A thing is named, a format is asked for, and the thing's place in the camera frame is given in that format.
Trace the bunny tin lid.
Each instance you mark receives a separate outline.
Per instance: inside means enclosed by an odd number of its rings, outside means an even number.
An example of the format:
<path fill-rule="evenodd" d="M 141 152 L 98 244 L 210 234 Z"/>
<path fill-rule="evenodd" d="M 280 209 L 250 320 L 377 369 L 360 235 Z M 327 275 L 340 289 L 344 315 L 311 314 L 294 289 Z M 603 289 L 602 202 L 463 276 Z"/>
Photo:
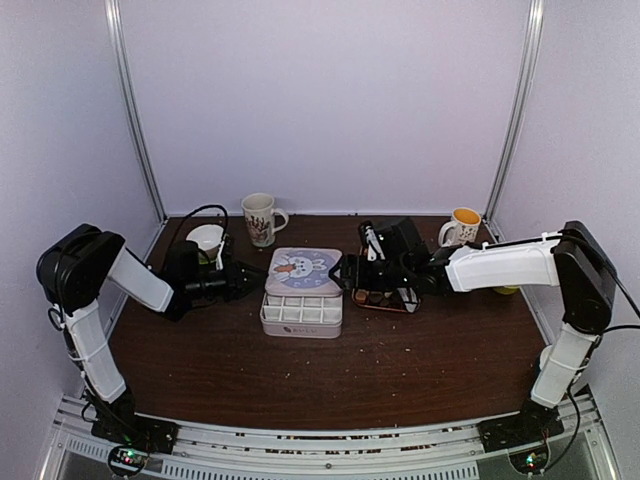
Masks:
<path fill-rule="evenodd" d="M 337 249 L 283 247 L 274 251 L 265 291 L 279 297 L 335 297 L 342 290 L 329 277 L 342 252 Z"/>

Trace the white handled tongs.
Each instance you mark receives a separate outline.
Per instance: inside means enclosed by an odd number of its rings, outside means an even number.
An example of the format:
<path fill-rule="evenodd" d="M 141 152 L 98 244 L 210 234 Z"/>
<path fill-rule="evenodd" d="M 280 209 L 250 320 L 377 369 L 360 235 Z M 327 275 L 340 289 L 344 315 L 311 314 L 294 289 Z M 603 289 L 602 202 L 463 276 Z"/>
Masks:
<path fill-rule="evenodd" d="M 414 313 L 420 305 L 420 299 L 411 288 L 398 288 L 398 294 L 402 300 L 404 310 L 407 313 Z"/>

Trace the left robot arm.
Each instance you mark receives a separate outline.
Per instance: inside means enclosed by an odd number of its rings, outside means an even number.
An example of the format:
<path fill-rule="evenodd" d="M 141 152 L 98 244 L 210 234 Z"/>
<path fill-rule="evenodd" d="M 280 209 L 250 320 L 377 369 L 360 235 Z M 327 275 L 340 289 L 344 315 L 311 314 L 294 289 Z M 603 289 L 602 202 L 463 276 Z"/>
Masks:
<path fill-rule="evenodd" d="M 41 255 L 36 277 L 51 304 L 50 321 L 62 332 L 88 389 L 95 426 L 133 444 L 145 427 L 100 320 L 103 285 L 111 282 L 146 309 L 177 322 L 207 302 L 244 298 L 261 286 L 266 273 L 235 259 L 229 236 L 213 256 L 192 240 L 174 241 L 161 270 L 154 271 L 121 235 L 82 224 Z"/>

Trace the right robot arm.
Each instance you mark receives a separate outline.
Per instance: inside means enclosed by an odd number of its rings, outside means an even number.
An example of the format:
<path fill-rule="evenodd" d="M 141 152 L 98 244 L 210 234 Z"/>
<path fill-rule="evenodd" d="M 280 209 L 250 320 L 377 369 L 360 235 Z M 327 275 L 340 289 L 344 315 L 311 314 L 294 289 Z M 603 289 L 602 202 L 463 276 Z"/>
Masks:
<path fill-rule="evenodd" d="M 579 221 L 537 238 L 490 244 L 439 238 L 430 251 L 408 217 L 358 227 L 359 254 L 311 248 L 275 250 L 267 270 L 260 316 L 266 333 L 297 336 L 303 325 L 337 322 L 337 301 L 375 306 L 374 296 L 397 296 L 412 313 L 425 295 L 542 285 L 561 291 L 565 315 L 557 340 L 541 353 L 539 373 L 513 419 L 530 442 L 555 419 L 557 406 L 587 366 L 609 327 L 617 272 Z"/>

